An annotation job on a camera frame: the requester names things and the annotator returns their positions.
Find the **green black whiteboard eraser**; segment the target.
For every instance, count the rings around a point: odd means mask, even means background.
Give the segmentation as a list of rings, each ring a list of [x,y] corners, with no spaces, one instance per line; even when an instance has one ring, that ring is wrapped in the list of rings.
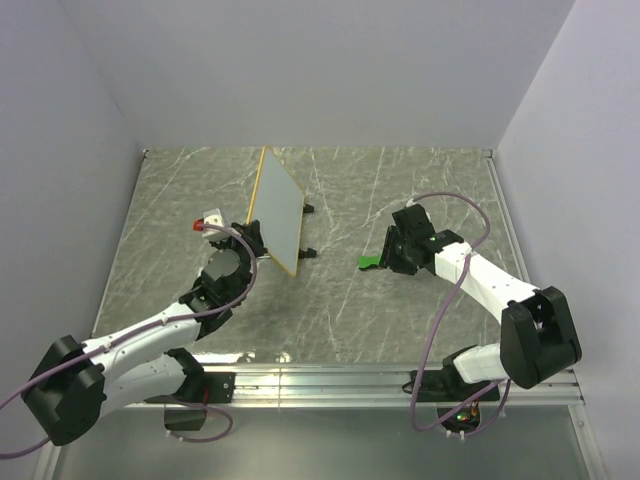
[[[358,258],[358,269],[361,271],[385,269],[381,255],[361,255]]]

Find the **yellow framed whiteboard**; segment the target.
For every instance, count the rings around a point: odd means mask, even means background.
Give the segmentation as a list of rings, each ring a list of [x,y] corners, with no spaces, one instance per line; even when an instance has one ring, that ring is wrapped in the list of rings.
[[[261,150],[247,222],[260,222],[268,255],[290,276],[297,273],[305,196],[270,146]]]

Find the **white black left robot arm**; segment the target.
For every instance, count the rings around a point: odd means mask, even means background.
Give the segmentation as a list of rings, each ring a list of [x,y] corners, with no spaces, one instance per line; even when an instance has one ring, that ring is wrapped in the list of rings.
[[[204,370],[186,350],[219,330],[257,279],[265,254],[259,221],[219,228],[222,237],[192,287],[158,314],[118,332],[46,351],[20,396],[56,446],[114,410],[154,397],[195,402]]]

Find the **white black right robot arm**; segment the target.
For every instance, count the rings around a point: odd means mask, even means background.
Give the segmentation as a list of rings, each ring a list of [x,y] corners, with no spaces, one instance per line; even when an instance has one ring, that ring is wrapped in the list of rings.
[[[420,235],[390,226],[380,266],[404,275],[425,269],[457,285],[498,322],[497,343],[449,355],[428,380],[446,398],[464,399],[499,380],[531,389],[582,359],[569,303],[559,289],[540,289],[515,278],[450,230]]]

